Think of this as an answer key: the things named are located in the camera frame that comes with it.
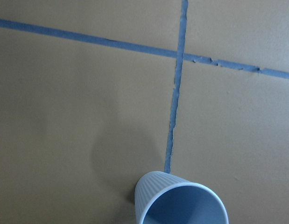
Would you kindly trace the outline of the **light blue ribbed cup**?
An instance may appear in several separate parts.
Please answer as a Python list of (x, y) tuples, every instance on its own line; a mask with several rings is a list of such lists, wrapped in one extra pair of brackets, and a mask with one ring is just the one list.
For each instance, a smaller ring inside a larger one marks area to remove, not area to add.
[(226, 208), (208, 187), (161, 171), (145, 174), (134, 192), (138, 224), (227, 224)]

